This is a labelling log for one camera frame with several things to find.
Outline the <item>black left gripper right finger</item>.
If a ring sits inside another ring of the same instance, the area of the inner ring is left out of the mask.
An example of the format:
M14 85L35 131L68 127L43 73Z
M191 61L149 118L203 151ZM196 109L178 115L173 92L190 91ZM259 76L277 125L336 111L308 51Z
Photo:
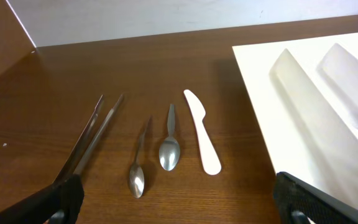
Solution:
M282 223L358 224L358 210L287 172L279 172L273 199Z

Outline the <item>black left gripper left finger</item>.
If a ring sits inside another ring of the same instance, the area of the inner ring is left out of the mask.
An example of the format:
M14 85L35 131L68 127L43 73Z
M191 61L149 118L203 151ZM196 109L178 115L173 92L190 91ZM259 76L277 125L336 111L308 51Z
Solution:
M0 223L75 223L85 193L81 177L73 174L0 212Z

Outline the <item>steel kitchen tongs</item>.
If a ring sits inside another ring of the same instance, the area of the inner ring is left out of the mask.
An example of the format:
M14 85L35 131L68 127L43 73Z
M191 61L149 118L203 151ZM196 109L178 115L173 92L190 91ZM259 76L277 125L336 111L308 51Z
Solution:
M56 176L53 184L57 184L72 174L81 175L84 169L87 166L88 161L91 158L91 155L98 145L102 135L104 134L107 126L112 119L113 115L116 113L118 107L122 103L124 99L124 95L121 94L115 105L109 110L105 119L101 123L99 129L96 131L94 136L91 136L91 133L96 125L97 119L100 117L100 111L103 107L104 103L104 95L101 95L96 106L94 107L94 111L88 120L85 128L82 130L76 144L74 145L71 153L66 160L64 166Z

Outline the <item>small steel teaspoon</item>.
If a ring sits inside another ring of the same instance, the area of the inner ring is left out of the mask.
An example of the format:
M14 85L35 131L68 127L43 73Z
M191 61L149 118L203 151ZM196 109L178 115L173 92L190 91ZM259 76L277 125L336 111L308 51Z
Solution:
M144 192L145 177L144 177L144 172L141 166L139 165L139 152L141 149L144 148L145 135L147 133L150 120L151 117L149 117L148 120L145 122L144 128L142 129L142 132L137 142L137 149L135 152L133 163L131 164L129 169L128 185L129 185L129 190L131 191L131 194L134 198L141 198Z

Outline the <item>white plastic knife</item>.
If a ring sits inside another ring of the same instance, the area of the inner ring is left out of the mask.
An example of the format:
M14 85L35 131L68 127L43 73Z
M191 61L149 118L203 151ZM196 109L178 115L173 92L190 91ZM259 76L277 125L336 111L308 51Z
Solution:
M222 166L203 124L203 119L206 115L205 108L192 91L184 90L183 93L195 124L203 169L209 175L216 175L220 173Z

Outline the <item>white plastic cutlery tray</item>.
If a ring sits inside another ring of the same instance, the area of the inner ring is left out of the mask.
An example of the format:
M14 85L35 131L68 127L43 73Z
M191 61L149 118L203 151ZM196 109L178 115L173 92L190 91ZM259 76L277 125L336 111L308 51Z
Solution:
M274 171L358 209L358 33L233 51Z

